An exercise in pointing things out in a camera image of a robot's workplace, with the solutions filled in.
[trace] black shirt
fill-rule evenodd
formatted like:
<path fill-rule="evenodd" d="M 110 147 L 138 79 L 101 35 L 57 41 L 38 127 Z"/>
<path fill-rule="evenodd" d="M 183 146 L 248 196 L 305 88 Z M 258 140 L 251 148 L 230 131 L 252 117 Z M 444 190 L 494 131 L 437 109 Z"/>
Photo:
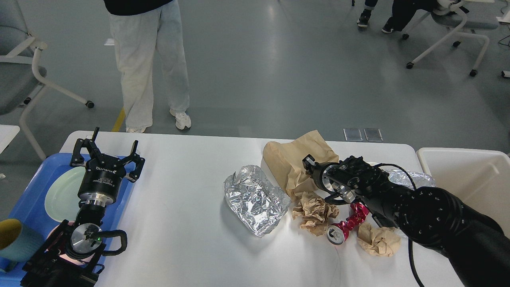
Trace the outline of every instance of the black shirt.
<path fill-rule="evenodd" d="M 104 0 L 108 12 L 118 16 L 138 15 L 157 9 L 172 0 Z"/>

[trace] white bin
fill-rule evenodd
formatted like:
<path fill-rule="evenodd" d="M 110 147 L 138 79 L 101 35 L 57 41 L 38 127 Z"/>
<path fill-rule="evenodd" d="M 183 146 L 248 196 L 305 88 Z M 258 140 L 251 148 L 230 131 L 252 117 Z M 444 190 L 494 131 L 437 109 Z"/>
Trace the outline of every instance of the white bin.
<path fill-rule="evenodd" d="M 510 236 L 510 158 L 498 151 L 422 148 L 423 172 L 480 213 L 499 223 Z"/>

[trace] light gray pants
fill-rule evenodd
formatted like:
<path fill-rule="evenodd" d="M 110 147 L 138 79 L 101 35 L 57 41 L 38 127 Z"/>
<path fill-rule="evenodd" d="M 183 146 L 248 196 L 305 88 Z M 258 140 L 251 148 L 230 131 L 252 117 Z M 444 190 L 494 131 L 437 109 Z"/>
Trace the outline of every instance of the light gray pants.
<path fill-rule="evenodd" d="M 177 0 L 134 16 L 110 15 L 117 68 L 126 113 L 126 127 L 152 126 L 152 61 L 158 51 L 163 61 L 168 104 L 181 112 L 189 107 L 189 83 L 183 47 L 183 28 Z"/>

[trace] person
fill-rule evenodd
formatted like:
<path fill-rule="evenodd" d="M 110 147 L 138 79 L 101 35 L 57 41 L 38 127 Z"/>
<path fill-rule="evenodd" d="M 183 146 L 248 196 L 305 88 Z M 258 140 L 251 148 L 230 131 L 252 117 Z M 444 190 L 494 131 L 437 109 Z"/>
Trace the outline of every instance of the person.
<path fill-rule="evenodd" d="M 365 0 L 365 9 L 358 19 L 358 27 L 368 27 L 368 20 L 372 15 L 375 5 L 377 5 L 377 0 Z M 423 9 L 432 12 L 437 5 L 437 0 L 393 0 L 392 16 L 386 21 L 382 32 L 390 34 L 393 31 L 402 31 L 413 19 L 416 11 Z"/>
<path fill-rule="evenodd" d="M 152 62 L 162 60 L 170 114 L 179 130 L 191 128 L 189 83 L 177 0 L 104 0 L 115 42 L 126 132 L 143 133 L 152 126 L 154 94 Z"/>
<path fill-rule="evenodd" d="M 393 0 L 392 15 L 386 21 L 382 32 L 390 34 L 402 31 L 418 10 L 432 12 L 438 6 L 437 0 Z"/>

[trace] yellow floor line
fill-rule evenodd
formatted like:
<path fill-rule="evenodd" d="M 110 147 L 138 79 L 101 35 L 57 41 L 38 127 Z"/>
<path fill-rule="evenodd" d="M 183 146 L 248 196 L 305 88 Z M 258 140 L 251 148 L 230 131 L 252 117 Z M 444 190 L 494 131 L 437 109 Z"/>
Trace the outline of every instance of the yellow floor line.
<path fill-rule="evenodd" d="M 113 125 L 112 132 L 118 132 L 120 130 L 120 127 L 122 126 L 125 118 L 126 113 L 124 112 L 124 108 L 122 108 L 120 110 L 119 116 L 117 117 L 117 120 L 115 121 L 115 124 Z"/>

